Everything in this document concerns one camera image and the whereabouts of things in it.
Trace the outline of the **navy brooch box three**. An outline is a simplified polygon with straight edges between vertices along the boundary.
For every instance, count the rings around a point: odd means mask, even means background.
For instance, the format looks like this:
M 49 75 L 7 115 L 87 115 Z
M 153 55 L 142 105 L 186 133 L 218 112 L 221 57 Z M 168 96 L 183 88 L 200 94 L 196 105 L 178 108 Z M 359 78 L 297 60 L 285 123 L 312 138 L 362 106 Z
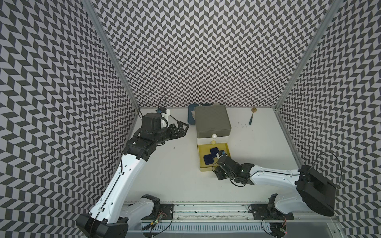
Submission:
M 214 158 L 212 158 L 211 154 L 204 155 L 203 160 L 206 166 L 214 163 Z

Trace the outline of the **navy brooch box two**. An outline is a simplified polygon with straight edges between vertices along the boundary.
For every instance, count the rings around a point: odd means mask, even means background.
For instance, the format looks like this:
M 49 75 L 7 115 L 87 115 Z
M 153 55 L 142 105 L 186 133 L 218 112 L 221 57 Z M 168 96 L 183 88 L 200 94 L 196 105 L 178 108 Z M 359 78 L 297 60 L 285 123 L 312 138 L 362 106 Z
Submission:
M 218 152 L 219 152 L 219 148 L 218 147 L 213 147 L 213 148 L 210 149 L 210 154 L 211 154 L 212 158 L 216 158 Z

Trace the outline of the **yellow bottom drawer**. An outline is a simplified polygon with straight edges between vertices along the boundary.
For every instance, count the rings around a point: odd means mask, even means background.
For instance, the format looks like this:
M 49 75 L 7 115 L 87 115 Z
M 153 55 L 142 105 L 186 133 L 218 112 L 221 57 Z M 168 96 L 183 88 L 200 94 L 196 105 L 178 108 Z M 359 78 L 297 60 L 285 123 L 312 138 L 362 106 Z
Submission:
M 227 143 L 198 145 L 197 149 L 199 154 L 199 170 L 201 172 L 212 170 L 212 166 L 218 161 L 217 153 L 219 151 L 224 151 L 230 156 Z

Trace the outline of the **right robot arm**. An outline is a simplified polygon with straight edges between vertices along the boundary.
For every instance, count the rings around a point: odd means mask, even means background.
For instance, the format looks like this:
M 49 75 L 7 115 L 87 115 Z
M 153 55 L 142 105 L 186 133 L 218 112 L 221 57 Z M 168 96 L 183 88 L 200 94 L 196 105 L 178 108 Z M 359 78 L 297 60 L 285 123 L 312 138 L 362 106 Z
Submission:
M 295 211 L 313 211 L 327 217 L 335 213 L 337 186 L 309 165 L 280 170 L 250 163 L 239 164 L 224 151 L 219 151 L 216 156 L 218 160 L 212 170 L 218 180 L 228 179 L 237 187 L 268 185 L 284 190 L 284 193 L 272 194 L 266 207 L 252 206 L 256 220 L 289 219 Z

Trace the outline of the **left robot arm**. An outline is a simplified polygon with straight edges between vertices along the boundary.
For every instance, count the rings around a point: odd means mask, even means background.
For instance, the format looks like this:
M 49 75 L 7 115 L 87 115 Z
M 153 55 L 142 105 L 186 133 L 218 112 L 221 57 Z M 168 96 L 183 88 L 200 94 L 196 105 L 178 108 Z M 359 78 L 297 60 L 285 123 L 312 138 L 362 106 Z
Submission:
M 160 199 L 149 194 L 129 206 L 124 216 L 121 212 L 135 179 L 157 147 L 186 136 L 189 125 L 179 120 L 169 124 L 170 116 L 170 113 L 148 113 L 142 117 L 141 127 L 127 141 L 103 195 L 87 214 L 79 215 L 76 220 L 87 238 L 124 238 L 129 228 L 140 220 L 158 221 L 165 216 L 160 212 Z

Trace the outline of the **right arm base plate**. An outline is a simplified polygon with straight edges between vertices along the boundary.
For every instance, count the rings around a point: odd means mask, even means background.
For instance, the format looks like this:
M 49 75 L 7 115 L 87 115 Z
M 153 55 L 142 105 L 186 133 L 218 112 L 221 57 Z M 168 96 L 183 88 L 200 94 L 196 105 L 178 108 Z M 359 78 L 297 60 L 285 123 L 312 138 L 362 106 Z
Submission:
M 249 211 L 252 213 L 254 220 L 294 220 L 293 213 L 283 214 L 275 208 L 268 209 L 267 204 L 251 204 Z

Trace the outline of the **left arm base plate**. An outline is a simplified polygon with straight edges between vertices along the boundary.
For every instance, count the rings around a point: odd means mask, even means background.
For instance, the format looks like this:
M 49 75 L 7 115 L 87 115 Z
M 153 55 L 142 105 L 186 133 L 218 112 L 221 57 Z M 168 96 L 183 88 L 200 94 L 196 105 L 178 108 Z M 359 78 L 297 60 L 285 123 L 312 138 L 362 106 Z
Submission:
M 172 203 L 160 203 L 158 208 L 154 208 L 153 212 L 141 220 L 143 221 L 153 221 L 162 215 L 160 220 L 172 220 L 174 213 L 174 204 Z

